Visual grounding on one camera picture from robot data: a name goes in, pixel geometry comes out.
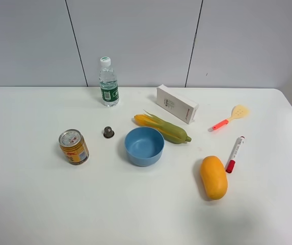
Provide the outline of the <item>clear plastic water bottle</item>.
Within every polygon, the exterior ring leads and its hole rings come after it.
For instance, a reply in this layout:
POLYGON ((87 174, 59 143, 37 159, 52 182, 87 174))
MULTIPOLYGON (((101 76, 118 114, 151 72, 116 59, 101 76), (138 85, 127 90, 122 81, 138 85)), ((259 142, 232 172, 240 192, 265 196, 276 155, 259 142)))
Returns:
POLYGON ((109 57, 100 59, 99 82, 104 105, 107 107, 117 105, 119 102, 118 81, 109 57))

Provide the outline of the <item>blue plastic bowl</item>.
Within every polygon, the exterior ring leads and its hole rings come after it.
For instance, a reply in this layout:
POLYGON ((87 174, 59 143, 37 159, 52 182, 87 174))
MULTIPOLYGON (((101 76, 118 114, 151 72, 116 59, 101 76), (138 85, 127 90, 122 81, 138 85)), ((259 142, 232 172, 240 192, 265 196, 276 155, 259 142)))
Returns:
POLYGON ((148 167, 158 162, 162 156, 165 140, 158 130, 139 127, 126 135, 124 146, 131 164, 148 167))

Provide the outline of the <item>white rectangular carton box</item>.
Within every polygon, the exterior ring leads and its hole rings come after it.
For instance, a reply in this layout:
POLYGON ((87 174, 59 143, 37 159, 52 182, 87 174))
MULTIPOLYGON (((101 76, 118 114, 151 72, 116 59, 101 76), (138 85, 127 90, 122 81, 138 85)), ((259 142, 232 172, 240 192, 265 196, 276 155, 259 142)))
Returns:
POLYGON ((186 124, 194 122, 199 104, 177 94, 172 88, 161 85, 156 88, 156 104, 186 124))

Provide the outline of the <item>yellow drink can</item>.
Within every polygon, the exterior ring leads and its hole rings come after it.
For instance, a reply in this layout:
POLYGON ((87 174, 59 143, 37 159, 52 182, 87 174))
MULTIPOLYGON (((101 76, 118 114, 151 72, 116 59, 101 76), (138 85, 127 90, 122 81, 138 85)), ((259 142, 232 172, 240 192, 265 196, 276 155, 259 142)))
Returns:
POLYGON ((60 149, 72 165, 80 165, 89 158, 89 150, 80 131, 69 129, 59 136, 60 149))

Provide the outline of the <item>red cap whiteboard marker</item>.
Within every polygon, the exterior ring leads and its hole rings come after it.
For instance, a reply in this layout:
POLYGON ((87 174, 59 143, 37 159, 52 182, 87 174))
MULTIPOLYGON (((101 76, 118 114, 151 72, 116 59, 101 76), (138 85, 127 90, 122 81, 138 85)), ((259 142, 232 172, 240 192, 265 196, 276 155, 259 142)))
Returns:
POLYGON ((238 156, 239 151, 240 151, 240 147, 244 144, 244 141, 245 141, 245 137, 240 136, 234 144, 234 147, 233 147, 233 150, 231 152, 228 164, 227 164, 226 169, 225 169, 226 172, 229 174, 232 173, 232 171, 234 169, 236 159, 237 159, 237 156, 238 156))

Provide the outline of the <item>toy corn cob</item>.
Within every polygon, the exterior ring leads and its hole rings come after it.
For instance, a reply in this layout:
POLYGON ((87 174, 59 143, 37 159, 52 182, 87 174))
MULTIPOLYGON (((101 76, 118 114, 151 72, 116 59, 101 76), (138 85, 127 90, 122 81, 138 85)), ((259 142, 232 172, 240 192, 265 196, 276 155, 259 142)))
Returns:
POLYGON ((191 137, 181 127, 167 122, 146 111, 145 114, 135 115, 134 122, 140 127, 150 127, 158 130, 165 140, 174 144, 182 144, 192 141, 191 137))

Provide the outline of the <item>yellow mango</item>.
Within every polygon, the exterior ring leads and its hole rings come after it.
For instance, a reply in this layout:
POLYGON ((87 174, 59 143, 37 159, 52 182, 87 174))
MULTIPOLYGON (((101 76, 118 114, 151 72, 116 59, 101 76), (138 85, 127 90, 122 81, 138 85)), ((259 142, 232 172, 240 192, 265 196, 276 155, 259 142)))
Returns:
POLYGON ((203 159, 200 166, 200 177, 206 195, 211 200, 219 200, 226 194, 228 180, 224 165, 218 157, 207 156, 203 159))

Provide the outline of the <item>small grey coffee capsule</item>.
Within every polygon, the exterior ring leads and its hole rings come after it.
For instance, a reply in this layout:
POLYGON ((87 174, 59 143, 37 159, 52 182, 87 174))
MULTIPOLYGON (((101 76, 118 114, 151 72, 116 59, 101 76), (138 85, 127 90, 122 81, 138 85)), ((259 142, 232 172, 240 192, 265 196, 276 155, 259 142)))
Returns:
POLYGON ((103 130, 103 136, 105 138, 112 138, 115 135, 115 132, 113 131, 113 129, 109 126, 105 127, 103 130))

